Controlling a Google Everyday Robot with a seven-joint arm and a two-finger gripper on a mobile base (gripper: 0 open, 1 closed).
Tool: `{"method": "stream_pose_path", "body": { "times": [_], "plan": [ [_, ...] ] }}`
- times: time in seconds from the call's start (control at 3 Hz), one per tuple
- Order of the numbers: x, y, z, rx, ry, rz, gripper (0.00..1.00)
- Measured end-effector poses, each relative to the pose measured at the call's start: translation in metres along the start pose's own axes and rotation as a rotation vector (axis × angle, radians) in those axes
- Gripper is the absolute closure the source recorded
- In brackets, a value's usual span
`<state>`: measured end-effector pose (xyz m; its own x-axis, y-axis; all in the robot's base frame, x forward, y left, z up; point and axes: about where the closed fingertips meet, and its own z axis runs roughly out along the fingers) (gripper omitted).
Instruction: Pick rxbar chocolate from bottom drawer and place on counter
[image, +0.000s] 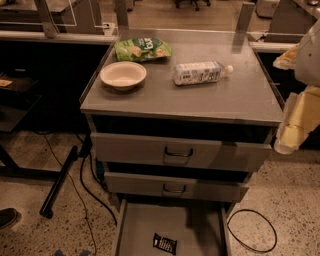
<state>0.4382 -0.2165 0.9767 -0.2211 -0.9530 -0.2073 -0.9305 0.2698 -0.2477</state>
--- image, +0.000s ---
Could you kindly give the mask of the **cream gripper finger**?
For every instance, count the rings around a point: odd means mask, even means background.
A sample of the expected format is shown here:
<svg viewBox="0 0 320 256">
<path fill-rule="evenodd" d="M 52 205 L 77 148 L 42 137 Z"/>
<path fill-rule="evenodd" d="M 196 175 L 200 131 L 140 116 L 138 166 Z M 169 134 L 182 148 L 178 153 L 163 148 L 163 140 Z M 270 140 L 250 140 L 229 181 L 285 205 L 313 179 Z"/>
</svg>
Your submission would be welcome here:
<svg viewBox="0 0 320 256">
<path fill-rule="evenodd" d="M 276 133 L 274 150 L 280 154 L 293 153 L 319 125 L 320 88 L 307 86 L 299 94 L 291 93 Z"/>
<path fill-rule="evenodd" d="M 297 50 L 298 44 L 288 49 L 281 56 L 277 57 L 276 60 L 273 62 L 273 66 L 282 70 L 294 69 L 296 66 Z"/>
</svg>

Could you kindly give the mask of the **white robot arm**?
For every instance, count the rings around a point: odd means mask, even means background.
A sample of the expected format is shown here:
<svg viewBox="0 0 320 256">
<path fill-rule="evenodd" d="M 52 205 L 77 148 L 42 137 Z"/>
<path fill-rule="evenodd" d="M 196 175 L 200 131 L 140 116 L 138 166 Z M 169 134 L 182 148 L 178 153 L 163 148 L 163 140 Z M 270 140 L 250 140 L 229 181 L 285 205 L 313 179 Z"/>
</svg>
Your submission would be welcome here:
<svg viewBox="0 0 320 256">
<path fill-rule="evenodd" d="M 303 92 L 287 98 L 274 149 L 291 154 L 320 125 L 320 21 L 317 21 L 300 42 L 273 62 L 278 69 L 294 71 L 295 79 L 304 83 Z"/>
</svg>

